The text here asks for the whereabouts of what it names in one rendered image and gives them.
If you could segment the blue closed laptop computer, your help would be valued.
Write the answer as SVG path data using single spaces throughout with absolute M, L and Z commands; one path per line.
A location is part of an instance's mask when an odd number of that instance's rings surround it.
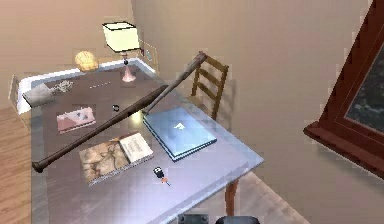
M 182 107 L 147 114 L 143 123 L 174 162 L 217 141 Z

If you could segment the glass top dining table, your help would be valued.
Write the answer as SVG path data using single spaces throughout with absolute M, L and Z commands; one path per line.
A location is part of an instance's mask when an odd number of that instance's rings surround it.
M 122 80 L 123 61 L 103 63 L 98 71 L 88 74 L 72 69 L 21 80 L 20 92 L 42 83 L 47 86 L 61 80 L 73 83 L 69 92 L 39 108 L 30 109 L 26 101 L 19 101 L 19 112 L 31 114 L 33 160 L 40 161 L 88 133 L 88 128 L 83 127 L 60 134 L 57 115 L 90 107 L 97 124 L 103 124 L 114 116 L 115 106 L 126 108 L 163 85 L 163 80 L 142 60 L 132 58 L 128 62 L 136 77 L 128 83 Z M 89 89 L 105 82 L 111 84 Z M 32 223 L 168 224 L 261 163 L 257 153 L 177 92 L 167 95 L 156 109 L 165 111 L 177 106 L 185 108 L 207 128 L 217 138 L 216 143 L 174 162 L 145 127 L 141 115 L 133 115 L 84 145 L 92 147 L 138 131 L 153 150 L 153 159 L 89 186 L 79 152 L 69 152 L 42 173 L 32 175 Z M 170 186 L 156 177 L 155 167 L 162 168 Z

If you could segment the brown wooden ladder-back chair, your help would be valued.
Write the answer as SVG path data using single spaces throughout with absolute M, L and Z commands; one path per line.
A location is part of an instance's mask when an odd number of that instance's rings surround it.
M 187 99 L 192 102 L 195 106 L 203 110 L 204 112 L 208 112 L 209 109 L 204 105 L 204 103 L 197 97 L 197 90 L 200 89 L 203 93 L 205 93 L 212 101 L 213 101 L 213 107 L 211 109 L 211 115 L 210 117 L 213 120 L 217 119 L 220 102 L 222 99 L 222 95 L 224 92 L 224 86 L 227 79 L 229 66 L 222 64 L 221 62 L 217 61 L 216 59 L 208 56 L 205 60 L 205 63 L 209 64 L 216 70 L 221 72 L 221 76 L 217 78 L 213 72 L 210 72 L 201 66 L 199 66 L 195 70 L 195 76 L 193 80 L 193 86 L 191 90 L 191 95 L 187 97 Z M 206 84 L 202 83 L 200 81 L 200 78 L 204 77 L 210 84 L 214 85 L 216 87 L 216 92 L 213 92 L 213 90 L 208 87 Z

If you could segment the black orange key fob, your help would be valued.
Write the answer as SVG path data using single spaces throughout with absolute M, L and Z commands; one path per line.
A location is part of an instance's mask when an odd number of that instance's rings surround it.
M 165 174 L 164 174 L 164 172 L 163 172 L 161 167 L 155 167 L 153 169 L 153 172 L 156 175 L 156 177 L 161 180 L 162 183 L 166 183 L 168 186 L 170 186 L 168 178 L 165 176 Z

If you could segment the dark brown baseball bat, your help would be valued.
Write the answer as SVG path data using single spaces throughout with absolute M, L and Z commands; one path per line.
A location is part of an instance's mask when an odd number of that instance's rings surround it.
M 135 102 L 133 105 L 119 112 L 116 116 L 112 117 L 105 123 L 101 124 L 96 129 L 88 132 L 79 139 L 70 143 L 69 145 L 61 148 L 52 155 L 47 156 L 46 158 L 36 162 L 32 161 L 31 166 L 37 173 L 42 173 L 45 168 L 47 168 L 51 163 L 58 160 L 65 154 L 71 152 L 78 146 L 97 136 L 99 133 L 110 128 L 111 126 L 121 122 L 122 120 L 130 117 L 134 113 L 144 109 L 146 112 L 149 112 L 154 106 L 156 106 L 160 100 L 162 100 L 167 94 L 172 92 L 181 82 L 183 82 L 195 69 L 197 69 L 205 60 L 207 55 L 200 51 L 195 58 L 188 64 L 185 71 L 179 75 L 179 77 L 170 85 L 162 85 L 156 90 L 152 91 L 145 97 L 141 98 L 139 101 Z

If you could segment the map cover book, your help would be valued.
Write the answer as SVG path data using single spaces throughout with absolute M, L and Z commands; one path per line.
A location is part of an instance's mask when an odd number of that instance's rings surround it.
M 139 132 L 113 138 L 79 152 L 89 186 L 153 158 L 153 150 Z

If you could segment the cream shade pink table lamp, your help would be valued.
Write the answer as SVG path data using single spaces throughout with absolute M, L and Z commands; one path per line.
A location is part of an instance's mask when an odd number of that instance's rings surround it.
M 115 53 L 119 53 L 125 65 L 122 80 L 132 82 L 136 77 L 128 67 L 128 53 L 140 49 L 137 27 L 127 21 L 102 24 L 107 46 Z

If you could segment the pink red book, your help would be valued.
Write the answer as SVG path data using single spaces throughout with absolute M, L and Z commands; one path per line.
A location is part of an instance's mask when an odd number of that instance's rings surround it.
M 90 107 L 81 108 L 72 112 L 57 116 L 57 126 L 60 134 L 70 132 L 75 129 L 86 127 L 96 123 L 93 109 Z

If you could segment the orange basketball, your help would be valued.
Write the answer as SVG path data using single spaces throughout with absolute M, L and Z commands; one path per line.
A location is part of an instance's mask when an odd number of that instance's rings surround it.
M 99 67 L 97 58 L 89 51 L 81 51 L 75 56 L 75 63 L 82 72 L 94 71 Z

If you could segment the silver key bunch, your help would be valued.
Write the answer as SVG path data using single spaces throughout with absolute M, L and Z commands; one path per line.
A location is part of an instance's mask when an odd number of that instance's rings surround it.
M 68 80 L 64 80 L 60 82 L 59 84 L 56 84 L 52 89 L 51 92 L 53 94 L 57 94 L 59 92 L 65 93 L 72 89 L 73 83 Z

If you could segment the grey flat box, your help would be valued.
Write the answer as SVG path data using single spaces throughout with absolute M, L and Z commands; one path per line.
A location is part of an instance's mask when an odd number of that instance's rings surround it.
M 55 100 L 53 90 L 44 83 L 22 94 L 31 108 L 39 107 Z

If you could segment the pale framed wall picture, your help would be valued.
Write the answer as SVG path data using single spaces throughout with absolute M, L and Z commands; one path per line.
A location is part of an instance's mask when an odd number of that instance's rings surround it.
M 140 40 L 142 49 L 141 60 L 151 67 L 156 73 L 159 72 L 159 64 L 157 59 L 157 50 L 152 45 Z

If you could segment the red-brown window frame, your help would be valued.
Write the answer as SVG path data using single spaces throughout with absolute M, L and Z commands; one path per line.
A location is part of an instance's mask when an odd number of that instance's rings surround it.
M 384 45 L 384 0 L 372 0 L 319 120 L 304 134 L 384 180 L 384 133 L 346 117 Z

